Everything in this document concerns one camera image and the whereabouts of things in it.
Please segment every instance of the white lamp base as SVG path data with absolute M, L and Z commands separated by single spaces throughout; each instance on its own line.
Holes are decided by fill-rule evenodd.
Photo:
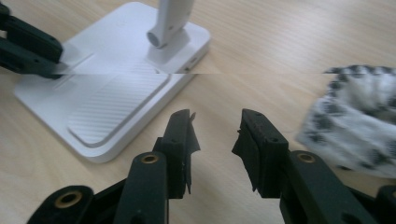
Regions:
M 208 51 L 209 32 L 192 23 L 180 32 L 183 45 L 153 49 L 146 33 L 156 15 L 141 3 L 123 5 L 64 43 L 57 73 L 67 75 L 23 76 L 15 95 L 82 157 L 114 159 Z

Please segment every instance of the textured pad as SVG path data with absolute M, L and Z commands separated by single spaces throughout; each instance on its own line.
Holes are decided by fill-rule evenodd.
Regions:
M 81 105 L 68 129 L 87 147 L 104 144 L 168 80 L 169 75 L 119 75 Z

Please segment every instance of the patterned cloth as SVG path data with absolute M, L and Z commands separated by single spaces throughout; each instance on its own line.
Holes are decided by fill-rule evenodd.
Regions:
M 396 69 L 352 65 L 325 73 L 338 76 L 297 140 L 331 164 L 396 178 Z

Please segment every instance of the wooden table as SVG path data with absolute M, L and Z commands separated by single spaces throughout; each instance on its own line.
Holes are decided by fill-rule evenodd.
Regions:
M 126 0 L 4 0 L 13 14 L 65 41 Z M 158 1 L 143 3 L 156 7 Z M 325 92 L 329 67 L 396 67 L 392 0 L 196 0 L 191 20 L 212 34 L 198 75 L 113 161 L 74 153 L 13 95 L 20 75 L 0 68 L 0 223 L 24 223 L 53 191 L 86 185 L 98 192 L 125 178 L 132 159 L 151 151 L 172 113 L 189 108 L 202 151 L 192 155 L 192 195 L 170 203 L 171 223 L 283 223 L 279 200 L 251 191 L 231 153 L 242 108 L 262 112 L 290 141 Z M 395 180 L 334 170 L 375 195 Z

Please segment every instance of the metal screw hole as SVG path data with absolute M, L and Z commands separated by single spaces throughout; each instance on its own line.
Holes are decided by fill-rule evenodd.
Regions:
M 300 153 L 297 155 L 298 159 L 300 161 L 306 162 L 306 163 L 312 163 L 315 162 L 315 158 L 311 155 L 305 154 L 305 153 Z
M 81 192 L 79 191 L 67 192 L 56 199 L 55 207 L 68 208 L 78 203 L 81 199 L 82 199 Z
M 158 158 L 158 156 L 156 156 L 156 155 L 147 155 L 142 158 L 142 162 L 145 164 L 152 164 L 152 163 L 158 161 L 159 159 L 160 158 Z

